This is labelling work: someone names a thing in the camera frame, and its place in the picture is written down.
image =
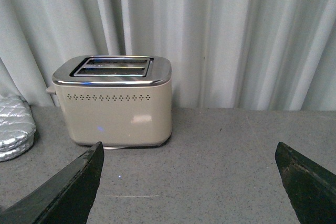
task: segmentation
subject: toaster lever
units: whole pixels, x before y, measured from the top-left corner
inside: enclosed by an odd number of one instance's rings
[[[46,92],[47,94],[56,94],[54,85],[47,87]]]

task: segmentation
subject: silver quilted fabric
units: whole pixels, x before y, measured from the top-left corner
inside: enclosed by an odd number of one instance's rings
[[[28,103],[18,96],[0,98],[0,161],[28,150],[34,133],[35,123]]]

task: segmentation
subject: cream toaster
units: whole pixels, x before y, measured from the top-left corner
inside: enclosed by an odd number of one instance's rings
[[[79,56],[53,74],[70,137],[104,147],[161,145],[172,132],[172,67],[149,56]]]

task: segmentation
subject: gray countertop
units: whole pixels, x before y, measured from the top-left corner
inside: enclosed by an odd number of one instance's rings
[[[34,146],[0,163],[1,210],[87,149],[69,138],[60,108],[32,111]],[[336,173],[335,137],[336,112],[174,109],[164,145],[105,151],[88,223],[299,223],[275,163],[277,144]]]

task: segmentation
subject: toaster slot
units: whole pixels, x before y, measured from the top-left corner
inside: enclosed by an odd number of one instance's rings
[[[79,65],[72,76],[145,77],[151,58],[90,57]]]
[[[145,68],[81,68],[78,71],[79,75],[89,74],[89,75],[137,75],[143,76]]]

